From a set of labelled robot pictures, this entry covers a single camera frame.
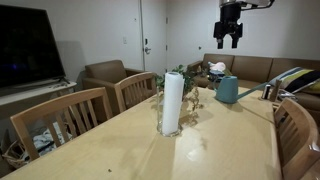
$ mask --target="robotic arm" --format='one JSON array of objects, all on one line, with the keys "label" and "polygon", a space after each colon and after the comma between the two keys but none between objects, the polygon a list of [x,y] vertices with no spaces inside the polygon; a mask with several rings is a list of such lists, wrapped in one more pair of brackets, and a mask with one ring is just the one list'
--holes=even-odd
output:
[{"label": "robotic arm", "polygon": [[265,9],[272,6],[275,0],[220,0],[220,21],[215,23],[213,37],[217,38],[218,49],[223,48],[223,38],[229,34],[232,48],[237,48],[242,37],[242,23],[238,24],[241,11]]}]

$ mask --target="blue pitcher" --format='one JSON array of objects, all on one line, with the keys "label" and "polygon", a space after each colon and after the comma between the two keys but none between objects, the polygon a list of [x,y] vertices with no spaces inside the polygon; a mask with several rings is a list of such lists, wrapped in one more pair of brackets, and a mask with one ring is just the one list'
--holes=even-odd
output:
[{"label": "blue pitcher", "polygon": [[263,88],[268,83],[260,84],[242,94],[238,94],[238,78],[236,76],[224,76],[221,79],[219,84],[219,88],[215,87],[216,81],[213,82],[214,91],[216,92],[216,99],[218,101],[227,103],[227,104],[234,104],[238,101],[238,99],[256,91],[258,89]]}]

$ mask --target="door handle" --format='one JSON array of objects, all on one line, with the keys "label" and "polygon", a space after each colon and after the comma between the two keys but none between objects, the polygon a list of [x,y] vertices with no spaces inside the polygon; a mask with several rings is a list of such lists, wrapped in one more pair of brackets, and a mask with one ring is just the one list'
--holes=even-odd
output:
[{"label": "door handle", "polygon": [[145,47],[145,48],[144,48],[144,52],[145,52],[146,54],[150,54],[150,51],[151,51],[150,48],[148,48],[148,47]]}]

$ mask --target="light switch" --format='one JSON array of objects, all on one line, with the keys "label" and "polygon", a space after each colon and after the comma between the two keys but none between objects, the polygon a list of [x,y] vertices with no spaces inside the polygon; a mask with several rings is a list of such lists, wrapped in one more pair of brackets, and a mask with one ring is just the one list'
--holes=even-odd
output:
[{"label": "light switch", "polygon": [[127,37],[123,37],[123,44],[127,44]]}]

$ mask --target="chair back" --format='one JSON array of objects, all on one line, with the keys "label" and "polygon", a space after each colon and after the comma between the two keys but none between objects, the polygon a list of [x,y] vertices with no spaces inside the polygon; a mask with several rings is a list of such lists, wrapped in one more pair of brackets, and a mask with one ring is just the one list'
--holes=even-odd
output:
[{"label": "chair back", "polygon": [[283,178],[300,179],[320,159],[317,125],[306,109],[289,98],[284,99],[274,117]]},{"label": "chair back", "polygon": [[85,66],[87,77],[117,83],[127,77],[121,60],[112,60]]},{"label": "chair back", "polygon": [[156,94],[152,72],[136,74],[115,84],[120,113]]},{"label": "chair back", "polygon": [[13,126],[28,152],[30,160],[39,158],[38,150],[32,140],[33,137],[31,137],[30,126],[42,123],[50,131],[53,139],[51,143],[59,147],[61,142],[68,142],[71,138],[76,138],[92,127],[98,126],[95,110],[92,106],[93,101],[101,103],[108,119],[112,117],[105,88],[64,95],[12,116]]},{"label": "chair back", "polygon": [[320,179],[320,159],[306,172],[301,180],[319,180]]}]

